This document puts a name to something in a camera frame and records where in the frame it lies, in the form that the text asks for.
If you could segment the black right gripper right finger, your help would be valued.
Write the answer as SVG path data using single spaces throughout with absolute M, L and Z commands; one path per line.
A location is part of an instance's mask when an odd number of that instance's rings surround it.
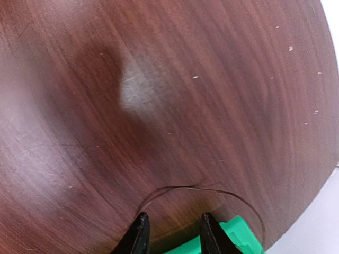
M 203 213 L 201 217 L 200 242 L 202 254 L 238 253 L 238 248 L 209 212 Z

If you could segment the green three-compartment bin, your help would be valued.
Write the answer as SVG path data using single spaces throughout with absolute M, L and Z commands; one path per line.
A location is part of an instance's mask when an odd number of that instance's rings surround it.
M 233 244 L 245 254 L 265 253 L 259 240 L 240 216 L 236 216 L 228 222 L 219 222 L 219 225 L 230 238 Z M 201 253 L 200 237 L 197 236 L 182 245 L 165 252 L 167 254 L 176 253 Z

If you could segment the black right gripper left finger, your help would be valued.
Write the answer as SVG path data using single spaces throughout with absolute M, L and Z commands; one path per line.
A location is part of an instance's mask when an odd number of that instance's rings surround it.
M 111 254 L 150 253 L 150 221 L 146 212 L 137 215 Z

